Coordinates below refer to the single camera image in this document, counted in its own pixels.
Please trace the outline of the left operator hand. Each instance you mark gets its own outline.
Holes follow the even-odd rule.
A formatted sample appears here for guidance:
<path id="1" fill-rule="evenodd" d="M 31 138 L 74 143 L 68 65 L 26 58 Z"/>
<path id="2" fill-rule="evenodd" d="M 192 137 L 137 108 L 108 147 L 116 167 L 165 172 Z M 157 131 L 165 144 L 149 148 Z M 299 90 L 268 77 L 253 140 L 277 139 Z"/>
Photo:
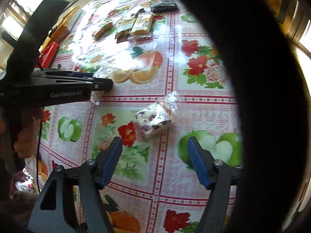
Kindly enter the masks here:
<path id="1" fill-rule="evenodd" d="M 17 134 L 14 150 L 19 158 L 29 158 L 36 153 L 35 140 L 40 121 L 45 117 L 43 108 L 28 108 L 23 110 L 27 124 Z"/>

